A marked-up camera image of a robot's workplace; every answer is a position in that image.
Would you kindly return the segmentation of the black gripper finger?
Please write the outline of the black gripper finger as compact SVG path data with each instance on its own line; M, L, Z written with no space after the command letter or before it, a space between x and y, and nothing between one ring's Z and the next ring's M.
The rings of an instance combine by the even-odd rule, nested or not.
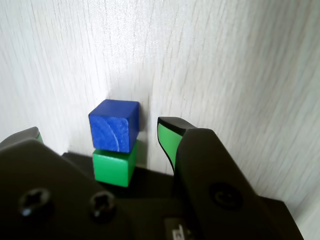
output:
M179 136L170 159L205 240L288 240L290 221L253 190L216 133L178 117L159 117L159 129Z
M128 240L114 196L45 146L37 127L0 144L3 240Z

